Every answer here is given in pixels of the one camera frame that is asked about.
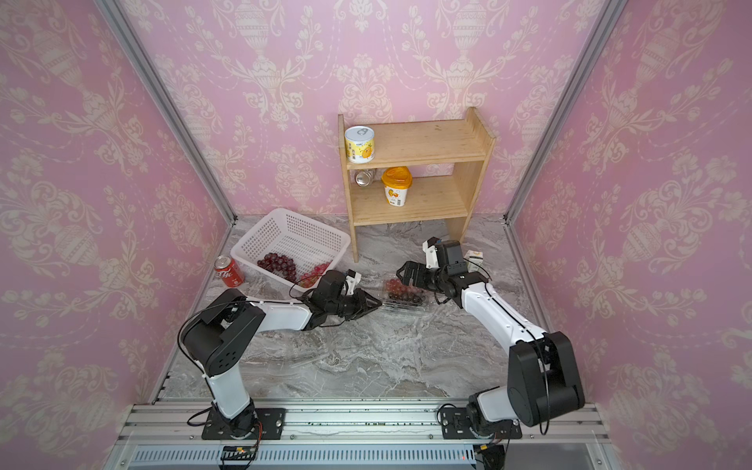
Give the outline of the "black grape bunch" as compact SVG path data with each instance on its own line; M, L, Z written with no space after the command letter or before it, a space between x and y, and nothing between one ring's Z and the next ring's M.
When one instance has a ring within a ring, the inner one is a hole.
M388 294L388 301L392 306L403 309L417 309L423 307L425 299L422 295L411 292L392 292Z

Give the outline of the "dark red grape bunch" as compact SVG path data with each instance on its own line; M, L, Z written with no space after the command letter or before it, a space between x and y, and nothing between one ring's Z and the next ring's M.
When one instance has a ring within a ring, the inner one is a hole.
M288 282L298 280L297 264L288 256L277 253L267 253L261 260L257 261L259 268L262 268Z

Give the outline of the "light red grape bunch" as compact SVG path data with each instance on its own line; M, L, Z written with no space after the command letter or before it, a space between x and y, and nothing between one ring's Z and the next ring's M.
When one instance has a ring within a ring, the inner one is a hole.
M388 280L385 284L385 288L387 295L392 292L411 292L420 294L420 292L416 288L401 283L401 281L399 281L399 279L397 278Z

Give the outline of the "clear plastic container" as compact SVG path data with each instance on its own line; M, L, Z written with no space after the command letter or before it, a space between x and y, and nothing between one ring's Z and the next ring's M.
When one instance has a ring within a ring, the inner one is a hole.
M417 287L407 286L397 278L383 282L382 302L391 309L404 311L425 311L428 307L427 294Z

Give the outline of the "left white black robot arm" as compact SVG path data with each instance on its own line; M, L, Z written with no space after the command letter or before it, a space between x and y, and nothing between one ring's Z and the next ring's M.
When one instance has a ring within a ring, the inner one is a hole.
M221 429L225 438L260 439L264 428L253 399L243 383L239 362L258 333L311 331L338 317L355 321L383 306L360 287L360 275L328 270L315 287L291 301L248 297L236 288L225 290L186 320L176 344L201 372L211 392L207 429Z

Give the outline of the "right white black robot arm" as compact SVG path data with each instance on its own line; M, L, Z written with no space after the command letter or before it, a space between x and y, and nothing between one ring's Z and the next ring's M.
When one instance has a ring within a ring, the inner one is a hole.
M570 339L548 332L521 315L491 284L481 264L464 258L460 243L432 237L423 243L425 262L409 260L397 271L405 286L444 295L475 317L508 356L507 380L472 395L466 413L470 428L485 437L507 424L539 426L582 409L585 390Z

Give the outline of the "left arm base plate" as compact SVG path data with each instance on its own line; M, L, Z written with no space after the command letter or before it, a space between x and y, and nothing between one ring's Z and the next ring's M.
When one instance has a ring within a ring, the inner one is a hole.
M253 421L250 419L228 421L221 413L212 409L202 431L204 441L251 440L256 442L278 441L285 426L286 409L255 409Z

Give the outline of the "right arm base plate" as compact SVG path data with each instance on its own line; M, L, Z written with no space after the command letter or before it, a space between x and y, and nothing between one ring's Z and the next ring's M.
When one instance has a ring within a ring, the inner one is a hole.
M471 420L465 407L455 407L450 403L441 405L436 410L436 419L441 426L445 440L520 440L523 437L521 427L517 421L505 420L497 426L497 430L483 434L471 427Z

